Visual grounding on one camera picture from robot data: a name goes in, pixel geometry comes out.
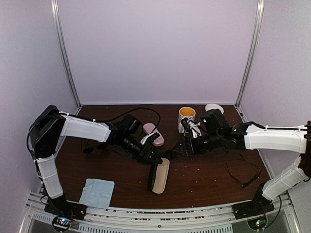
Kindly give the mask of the black sunglasses dark lenses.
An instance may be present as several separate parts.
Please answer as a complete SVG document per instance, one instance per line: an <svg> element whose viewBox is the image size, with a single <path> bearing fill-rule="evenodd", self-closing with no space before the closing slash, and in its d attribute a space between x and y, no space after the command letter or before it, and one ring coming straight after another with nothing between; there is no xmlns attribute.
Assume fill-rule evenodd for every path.
<svg viewBox="0 0 311 233"><path fill-rule="evenodd" d="M181 148L181 144L180 143L177 143L175 144L171 149L165 151L162 155L163 158L166 158L166 159L173 159L175 158L176 156L180 155L181 152L180 152L180 148Z"/></svg>

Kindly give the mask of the pink glasses case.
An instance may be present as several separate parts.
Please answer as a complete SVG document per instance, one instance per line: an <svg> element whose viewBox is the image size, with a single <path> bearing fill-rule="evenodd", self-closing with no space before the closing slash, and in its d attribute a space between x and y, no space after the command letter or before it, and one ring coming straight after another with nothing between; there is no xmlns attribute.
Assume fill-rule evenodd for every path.
<svg viewBox="0 0 311 233"><path fill-rule="evenodd" d="M164 137L153 123L143 125L143 130L146 135L151 135L152 144L156 147L164 145Z"/></svg>

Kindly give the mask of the black glasses case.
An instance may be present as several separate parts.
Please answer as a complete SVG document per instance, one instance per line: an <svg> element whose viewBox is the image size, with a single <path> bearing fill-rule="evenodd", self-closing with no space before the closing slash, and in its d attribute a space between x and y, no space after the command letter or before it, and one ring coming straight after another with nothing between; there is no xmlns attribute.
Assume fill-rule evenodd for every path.
<svg viewBox="0 0 311 233"><path fill-rule="evenodd" d="M161 164L152 164L148 177L148 190L155 194L162 194L165 191L170 161L162 158Z"/></svg>

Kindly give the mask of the blue cleaning cloth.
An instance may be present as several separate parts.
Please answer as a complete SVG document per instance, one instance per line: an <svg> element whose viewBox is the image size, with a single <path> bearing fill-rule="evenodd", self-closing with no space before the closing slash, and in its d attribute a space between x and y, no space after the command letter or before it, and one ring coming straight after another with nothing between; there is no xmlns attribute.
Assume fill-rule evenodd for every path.
<svg viewBox="0 0 311 233"><path fill-rule="evenodd" d="M88 178L79 203L87 207L107 209L111 203L114 187L114 181Z"/></svg>

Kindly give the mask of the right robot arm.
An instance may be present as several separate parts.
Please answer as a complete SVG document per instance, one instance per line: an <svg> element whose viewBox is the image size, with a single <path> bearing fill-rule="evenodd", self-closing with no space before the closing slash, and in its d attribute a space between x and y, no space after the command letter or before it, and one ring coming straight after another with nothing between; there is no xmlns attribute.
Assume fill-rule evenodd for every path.
<svg viewBox="0 0 311 233"><path fill-rule="evenodd" d="M234 150L271 149L299 153L299 157L281 174L261 184L249 203L253 214L260 214L277 196L311 176L311 123L293 127L270 127L255 122L229 126L219 109L204 112L201 122L206 130L202 135L199 125L183 118L180 123L192 137L185 137L185 151L201 154L223 147Z"/></svg>

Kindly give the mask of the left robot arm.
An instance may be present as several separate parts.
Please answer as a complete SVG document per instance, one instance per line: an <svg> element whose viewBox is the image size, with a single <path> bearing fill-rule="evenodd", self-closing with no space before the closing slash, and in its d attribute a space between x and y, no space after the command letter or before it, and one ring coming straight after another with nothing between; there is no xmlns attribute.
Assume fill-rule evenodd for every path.
<svg viewBox="0 0 311 233"><path fill-rule="evenodd" d="M116 200L149 195L148 168L159 168L161 153L138 120L158 122L158 113L147 107L85 106L79 116L48 106L31 124L26 137L27 150L36 172L60 216L70 211L68 201L79 201L87 179L115 181Z"/></svg>

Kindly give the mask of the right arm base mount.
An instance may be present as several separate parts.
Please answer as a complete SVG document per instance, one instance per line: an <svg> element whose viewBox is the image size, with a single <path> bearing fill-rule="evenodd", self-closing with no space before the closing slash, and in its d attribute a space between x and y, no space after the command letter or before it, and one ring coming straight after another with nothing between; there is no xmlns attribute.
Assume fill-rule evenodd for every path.
<svg viewBox="0 0 311 233"><path fill-rule="evenodd" d="M251 201L234 204L232 206L235 219L247 219L250 229L262 231L268 225L267 213L274 210L271 200L256 193Z"/></svg>

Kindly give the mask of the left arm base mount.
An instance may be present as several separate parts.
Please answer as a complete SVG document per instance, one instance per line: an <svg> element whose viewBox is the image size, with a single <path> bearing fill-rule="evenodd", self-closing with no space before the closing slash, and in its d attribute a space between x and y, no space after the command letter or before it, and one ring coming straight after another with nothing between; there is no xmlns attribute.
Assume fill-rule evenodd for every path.
<svg viewBox="0 0 311 233"><path fill-rule="evenodd" d="M68 230L75 220L83 220L87 207L83 204L68 202L61 197L48 199L44 211L55 215L53 228L58 232Z"/></svg>

